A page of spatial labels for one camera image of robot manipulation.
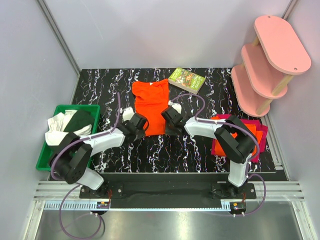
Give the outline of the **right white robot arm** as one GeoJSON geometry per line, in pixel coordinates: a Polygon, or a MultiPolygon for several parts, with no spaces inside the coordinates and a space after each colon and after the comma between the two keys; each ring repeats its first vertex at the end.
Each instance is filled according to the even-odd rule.
{"type": "Polygon", "coordinates": [[[183,117],[172,106],[167,107],[161,116],[169,129],[177,134],[217,140],[230,160],[228,195],[236,199],[244,194],[244,184],[249,179],[248,164],[259,153],[260,147],[256,136],[239,118],[234,115],[218,120],[183,117]]]}

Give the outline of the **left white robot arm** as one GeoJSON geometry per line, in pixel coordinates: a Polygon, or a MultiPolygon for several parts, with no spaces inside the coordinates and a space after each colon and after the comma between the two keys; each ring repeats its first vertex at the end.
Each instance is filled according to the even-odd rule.
{"type": "Polygon", "coordinates": [[[103,132],[84,137],[68,133],[49,159],[52,178],[86,186],[95,197],[103,198],[108,186],[98,172],[88,167],[91,157],[143,138],[148,126],[146,117],[133,113],[130,119],[103,132]]]}

